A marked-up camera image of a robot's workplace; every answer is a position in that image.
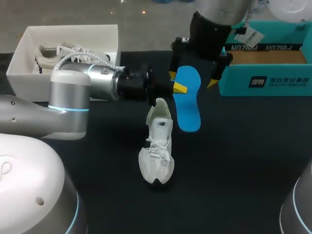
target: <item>black tabletop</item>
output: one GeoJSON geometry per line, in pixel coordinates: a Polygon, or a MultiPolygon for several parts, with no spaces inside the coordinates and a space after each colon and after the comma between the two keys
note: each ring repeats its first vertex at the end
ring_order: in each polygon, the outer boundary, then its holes
{"type": "MultiPolygon", "coordinates": [[[[2,57],[4,71],[10,56],[2,57]]],[[[170,58],[170,52],[127,52],[121,64],[151,63],[164,80],[170,58]]],[[[210,75],[211,64],[184,63],[210,75]]],[[[10,93],[5,84],[0,91],[10,93]]],[[[198,104],[201,128],[184,133],[168,101],[175,170],[163,190],[147,186],[138,166],[147,103],[92,102],[84,139],[44,140],[84,200],[90,234],[280,233],[281,205],[311,159],[312,98],[221,97],[218,86],[202,86],[198,104]]]]}

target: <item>white box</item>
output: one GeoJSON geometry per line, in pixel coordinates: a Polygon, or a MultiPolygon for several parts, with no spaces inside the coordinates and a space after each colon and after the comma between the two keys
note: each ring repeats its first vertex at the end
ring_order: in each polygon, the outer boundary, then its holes
{"type": "Polygon", "coordinates": [[[105,52],[111,57],[111,64],[120,65],[117,25],[28,27],[6,73],[16,96],[27,101],[49,101],[51,74],[35,72],[35,53],[39,45],[56,47],[63,42],[105,52]]]}

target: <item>blue cardboard box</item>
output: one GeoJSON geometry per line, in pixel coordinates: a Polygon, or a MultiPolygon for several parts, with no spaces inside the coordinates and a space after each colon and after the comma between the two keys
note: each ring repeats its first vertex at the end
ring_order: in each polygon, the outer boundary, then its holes
{"type": "Polygon", "coordinates": [[[310,23],[254,21],[265,35],[250,48],[231,35],[226,50],[234,56],[219,81],[223,96],[312,96],[310,23]]]}

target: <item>blue insole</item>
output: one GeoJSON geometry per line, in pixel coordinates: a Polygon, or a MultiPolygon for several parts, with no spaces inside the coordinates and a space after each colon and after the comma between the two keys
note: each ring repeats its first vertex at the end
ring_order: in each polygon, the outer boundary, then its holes
{"type": "Polygon", "coordinates": [[[178,125],[185,132],[195,132],[200,128],[197,105],[200,76],[195,68],[182,66],[177,71],[175,81],[187,87],[186,94],[174,94],[178,125]]]}

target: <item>shoelace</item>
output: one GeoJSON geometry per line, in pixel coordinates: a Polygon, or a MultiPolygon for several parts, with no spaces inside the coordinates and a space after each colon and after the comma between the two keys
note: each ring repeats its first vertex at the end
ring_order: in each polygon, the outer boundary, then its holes
{"type": "MultiPolygon", "coordinates": [[[[87,53],[90,52],[89,49],[84,49],[82,46],[77,45],[77,44],[74,44],[73,47],[67,47],[67,46],[60,45],[57,48],[57,55],[59,54],[60,49],[68,52],[68,54],[73,53],[73,52],[87,52],[87,53]]],[[[74,62],[76,58],[77,58],[77,62],[79,62],[80,60],[86,61],[87,63],[91,63],[92,62],[92,58],[91,57],[84,56],[84,55],[82,55],[82,56],[81,55],[74,56],[74,57],[71,58],[71,61],[74,62]]]]}
{"type": "MultiPolygon", "coordinates": [[[[83,49],[82,46],[77,45],[77,44],[75,44],[75,45],[73,46],[73,49],[74,49],[76,52],[87,52],[87,53],[90,52],[89,49],[83,49]]],[[[85,61],[87,61],[87,63],[91,63],[91,60],[92,60],[92,59],[91,59],[89,56],[82,56],[82,57],[83,57],[83,59],[84,59],[85,61]]]]}
{"type": "Polygon", "coordinates": [[[167,160],[168,162],[170,162],[170,155],[167,150],[167,146],[170,140],[162,143],[155,142],[151,136],[149,136],[148,138],[151,141],[151,147],[146,149],[151,152],[151,156],[159,157],[160,160],[167,160]]]}

